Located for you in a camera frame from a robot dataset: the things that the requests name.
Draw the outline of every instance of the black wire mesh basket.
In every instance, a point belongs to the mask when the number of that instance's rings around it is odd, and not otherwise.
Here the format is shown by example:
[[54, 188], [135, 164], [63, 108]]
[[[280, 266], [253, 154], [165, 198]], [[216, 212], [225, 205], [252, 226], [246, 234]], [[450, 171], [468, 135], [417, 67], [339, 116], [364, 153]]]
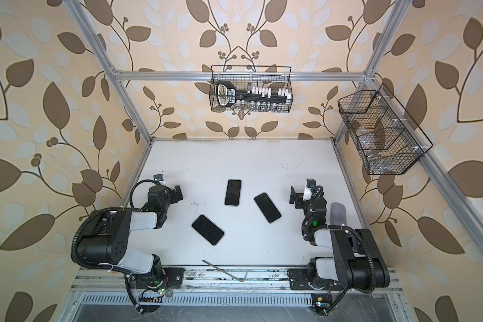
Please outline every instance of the black wire mesh basket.
[[211, 66], [210, 104], [225, 110], [289, 113], [294, 100], [285, 66]]
[[[399, 101], [404, 115], [393, 111], [387, 103], [390, 96], [381, 85], [377, 91], [358, 91], [338, 100], [340, 116], [369, 175], [402, 175], [433, 146]], [[429, 143], [416, 139], [406, 124]]]

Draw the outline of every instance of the smartphone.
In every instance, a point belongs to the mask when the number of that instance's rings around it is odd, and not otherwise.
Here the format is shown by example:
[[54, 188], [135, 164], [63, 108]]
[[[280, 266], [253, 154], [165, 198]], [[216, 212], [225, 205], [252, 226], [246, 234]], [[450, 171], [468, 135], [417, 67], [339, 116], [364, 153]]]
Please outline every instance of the smartphone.
[[242, 189], [242, 181], [230, 179], [227, 182], [227, 191], [225, 192], [226, 206], [238, 206], [240, 204], [240, 190]]
[[223, 230], [204, 215], [200, 215], [193, 222], [192, 227], [213, 246], [216, 246], [225, 234]]
[[276, 206], [266, 193], [262, 193], [261, 195], [255, 197], [254, 201], [267, 219], [267, 222], [272, 223], [281, 218], [281, 213], [279, 210], [277, 210]]

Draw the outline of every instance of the metal rod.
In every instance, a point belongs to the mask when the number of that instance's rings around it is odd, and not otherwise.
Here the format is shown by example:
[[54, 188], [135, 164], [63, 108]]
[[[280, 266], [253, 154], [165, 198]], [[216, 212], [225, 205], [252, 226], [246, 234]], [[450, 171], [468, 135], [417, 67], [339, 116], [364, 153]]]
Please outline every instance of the metal rod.
[[[367, 87], [371, 90], [378, 90], [380, 85], [374, 79], [366, 82]], [[401, 110], [390, 99], [384, 98], [388, 105], [399, 113]], [[420, 135], [416, 132], [409, 122], [403, 122], [406, 129], [418, 141], [422, 142]], [[445, 202], [451, 207], [454, 214], [467, 230], [472, 240], [476, 243], [477, 248], [483, 254], [483, 217], [475, 209], [470, 200], [465, 197], [462, 190], [456, 185], [447, 170], [442, 166], [440, 161], [435, 157], [433, 151], [428, 151], [419, 159], [420, 164], [426, 171], [431, 181], [435, 184], [440, 194], [444, 197]]]
[[[247, 74], [247, 72], [227, 72], [228, 74]], [[114, 76], [119, 81], [210, 81], [211, 73], [205, 72], [122, 72], [116, 71]], [[323, 73], [292, 72], [291, 81], [364, 81], [364, 73]]]
[[127, 89], [123, 86], [121, 80], [116, 79], [115, 74], [113, 73], [113, 64], [109, 60], [109, 57], [105, 52], [102, 43], [95, 34], [95, 31], [90, 26], [90, 23], [88, 22], [86, 15], [84, 14], [84, 10], [82, 9], [81, 3], [78, 0], [64, 0], [64, 3], [71, 17], [75, 20], [75, 23], [84, 35], [87, 43], [90, 45], [90, 48], [95, 54], [95, 58], [100, 64], [100, 67], [103, 69], [105, 75], [109, 79], [109, 83], [115, 90], [116, 94], [118, 94], [118, 96], [122, 100], [123, 105], [125, 106], [129, 116], [132, 118], [132, 121], [136, 125], [136, 128], [140, 131], [141, 137], [143, 138], [143, 140], [145, 140], [145, 142], [150, 142], [152, 140], [152, 136], [150, 135], [150, 132], [145, 126], [145, 123], [143, 122], [140, 114], [136, 110], [136, 107], [134, 106], [134, 103], [131, 100], [129, 93], [127, 93]]
[[211, 267], [214, 267], [215, 269], [219, 270], [220, 272], [222, 272], [222, 273], [224, 273], [224, 274], [226, 274], [226, 275], [228, 275], [228, 276], [232, 277], [233, 279], [237, 280], [238, 282], [245, 282], [245, 279], [247, 278], [247, 274], [248, 274], [248, 273], [245, 273], [245, 277], [244, 277], [244, 278], [238, 278], [238, 277], [236, 277], [236, 276], [234, 276], [234, 275], [231, 275], [231, 274], [227, 273], [225, 270], [221, 269], [220, 267], [218, 267], [218, 266], [214, 266], [214, 265], [213, 265], [213, 264], [211, 264], [210, 262], [207, 262], [207, 261], [204, 261], [204, 260], [202, 260], [202, 261], [203, 261], [203, 262], [205, 262], [207, 265], [209, 265], [209, 266], [211, 266]]
[[383, 29], [383, 33], [379, 37], [378, 43], [374, 48], [374, 52], [370, 57], [369, 63], [367, 64], [365, 74], [373, 75], [378, 70], [378, 66], [383, 59], [390, 42], [392, 41], [393, 35], [399, 28], [404, 16], [406, 16], [406, 12], [410, 8], [411, 3], [412, 0], [396, 0], [396, 3], [392, 8], [390, 18], [388, 19], [388, 22]]

